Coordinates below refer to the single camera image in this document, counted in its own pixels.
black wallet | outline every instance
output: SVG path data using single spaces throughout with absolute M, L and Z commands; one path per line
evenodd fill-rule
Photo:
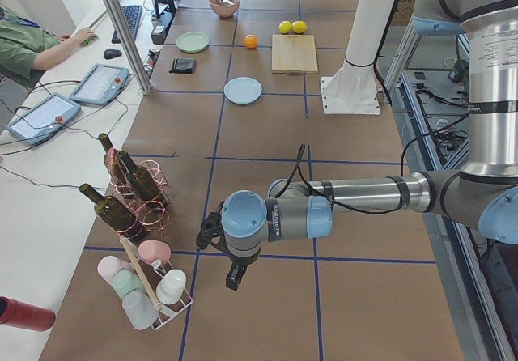
M 172 69 L 169 71 L 169 74 L 173 72 L 177 74 L 192 74 L 194 67 L 196 67 L 195 59 L 178 57 L 172 61 Z

bottle neck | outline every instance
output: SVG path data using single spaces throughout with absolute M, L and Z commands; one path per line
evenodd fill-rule
M 110 140 L 110 137 L 106 133 L 101 133 L 97 138 L 99 139 L 105 152 L 108 152 L 110 149 L 113 148 L 112 141 Z
M 124 150 L 118 151 L 117 155 L 121 162 L 125 165 L 129 173 L 135 173 L 138 170 L 137 164 L 131 159 L 130 154 Z
M 81 187 L 79 187 L 79 191 L 95 204 L 99 204 L 100 201 L 104 199 L 100 193 L 95 191 L 94 188 L 87 183 L 82 184 Z

red cylinder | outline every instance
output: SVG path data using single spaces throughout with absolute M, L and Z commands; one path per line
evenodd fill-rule
M 45 331 L 52 327 L 56 315 L 53 311 L 0 297 L 0 324 L 35 331 Z

wooden stick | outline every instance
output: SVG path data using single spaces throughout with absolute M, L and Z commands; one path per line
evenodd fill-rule
M 129 257 L 129 260 L 131 261 L 131 264 L 135 268 L 135 271 L 137 272 L 138 277 L 142 281 L 142 284 L 144 285 L 144 288 L 146 289 L 147 295 L 150 297 L 151 302 L 155 306 L 156 311 L 162 310 L 162 304 L 160 304 L 158 298 L 156 297 L 155 292 L 153 291 L 153 288 L 151 288 L 151 284 L 147 281 L 147 277 L 142 271 L 142 268 L 140 267 L 140 264 L 138 264 L 138 260 L 134 253 L 131 251 L 131 247 L 128 244 L 128 240 L 125 237 L 121 237 L 120 239 L 122 246 L 124 247 L 124 250 L 126 251 L 126 254 Z

computer mouse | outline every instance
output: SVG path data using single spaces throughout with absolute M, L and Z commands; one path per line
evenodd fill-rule
M 122 52 L 119 49 L 113 49 L 113 48 L 108 48 L 103 53 L 103 57 L 106 60 L 110 60 L 110 59 L 113 59 L 114 57 L 119 57 L 121 55 L 122 55 Z

